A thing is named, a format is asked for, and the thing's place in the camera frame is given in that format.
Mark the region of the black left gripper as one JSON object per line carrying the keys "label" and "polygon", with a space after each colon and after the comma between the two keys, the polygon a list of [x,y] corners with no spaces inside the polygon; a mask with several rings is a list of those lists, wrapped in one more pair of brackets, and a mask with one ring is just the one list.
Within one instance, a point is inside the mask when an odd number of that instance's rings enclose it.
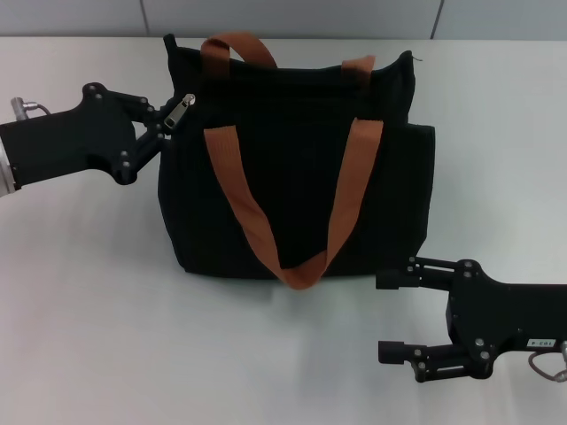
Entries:
{"label": "black left gripper", "polygon": [[[155,107],[147,97],[87,84],[81,102],[69,111],[4,123],[2,169],[15,189],[90,169],[109,174],[120,185],[131,184],[160,152],[176,101],[170,97]],[[147,128],[137,139],[136,122]]]}

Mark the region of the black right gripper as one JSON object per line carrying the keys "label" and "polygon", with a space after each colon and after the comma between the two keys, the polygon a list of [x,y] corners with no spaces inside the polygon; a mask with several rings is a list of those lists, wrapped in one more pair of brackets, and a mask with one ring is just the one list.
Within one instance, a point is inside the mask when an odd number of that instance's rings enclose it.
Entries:
{"label": "black right gripper", "polygon": [[566,286],[497,282],[474,260],[410,257],[376,273],[378,290],[449,290],[447,326],[456,344],[378,342],[381,364],[413,368],[418,383],[486,379],[506,352],[566,354]]}

